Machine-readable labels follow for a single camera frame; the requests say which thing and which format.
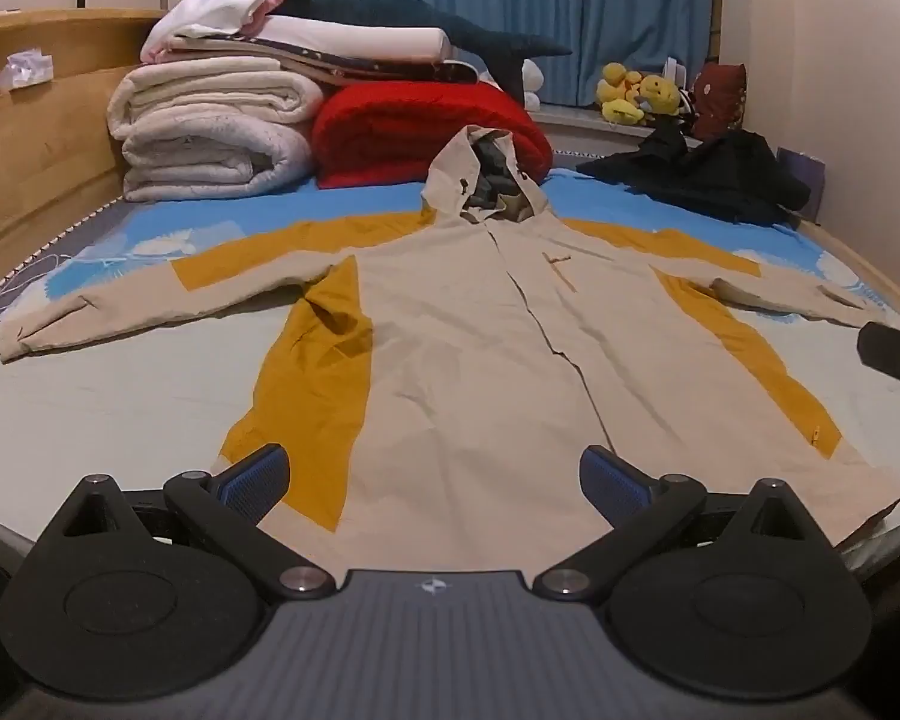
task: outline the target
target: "wooden headboard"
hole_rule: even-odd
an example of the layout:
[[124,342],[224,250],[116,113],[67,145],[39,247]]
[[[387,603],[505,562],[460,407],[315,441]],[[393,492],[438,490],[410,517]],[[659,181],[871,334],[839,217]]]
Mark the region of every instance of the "wooden headboard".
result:
[[0,16],[7,55],[38,47],[55,80],[0,95],[0,279],[121,191],[106,105],[159,11],[74,9]]

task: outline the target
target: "gray ribbed plate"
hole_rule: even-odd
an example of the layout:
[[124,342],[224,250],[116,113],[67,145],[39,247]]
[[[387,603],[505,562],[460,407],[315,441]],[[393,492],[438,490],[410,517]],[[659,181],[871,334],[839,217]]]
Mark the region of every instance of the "gray ribbed plate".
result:
[[141,704],[31,690],[4,720],[851,720],[835,692],[742,707],[637,670],[582,605],[536,598],[514,573],[358,571],[323,601],[279,608],[231,669]]

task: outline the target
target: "white plush toy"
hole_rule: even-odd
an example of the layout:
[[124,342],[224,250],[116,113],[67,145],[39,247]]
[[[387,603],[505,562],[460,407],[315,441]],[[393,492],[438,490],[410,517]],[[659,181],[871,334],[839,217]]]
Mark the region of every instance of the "white plush toy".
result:
[[[497,89],[500,85],[490,77],[490,73],[480,73],[480,80],[492,83]],[[543,73],[532,59],[523,60],[523,107],[528,111],[540,110],[540,98],[536,95],[543,86]]]

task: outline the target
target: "jacket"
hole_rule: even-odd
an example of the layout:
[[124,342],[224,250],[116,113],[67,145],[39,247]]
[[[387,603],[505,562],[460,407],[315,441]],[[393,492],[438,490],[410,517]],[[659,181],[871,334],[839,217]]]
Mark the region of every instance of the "jacket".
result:
[[[471,143],[486,139],[509,183],[482,180]],[[499,191],[471,199],[478,184]],[[282,288],[299,298],[221,454],[285,447],[292,512],[271,533],[338,577],[535,575],[608,529],[578,483],[593,443],[725,493],[782,477],[834,542],[899,498],[725,303],[850,325],[881,309],[674,231],[560,220],[496,130],[453,138],[419,213],[298,223],[135,271],[4,322],[1,356]]]
[[798,211],[810,199],[809,187],[780,165],[763,137],[742,129],[727,130],[689,149],[677,124],[663,122],[637,151],[610,154],[577,170],[737,223],[783,224],[784,208]]

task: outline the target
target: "metal screw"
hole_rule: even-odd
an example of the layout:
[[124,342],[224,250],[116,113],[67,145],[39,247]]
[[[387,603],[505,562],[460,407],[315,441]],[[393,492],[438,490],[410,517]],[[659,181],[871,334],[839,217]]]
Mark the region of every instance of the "metal screw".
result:
[[543,575],[543,586],[560,595],[583,592],[590,586],[589,577],[576,568],[554,568]]
[[315,565],[298,565],[280,574],[280,584],[295,592],[319,590],[329,579],[327,572]]

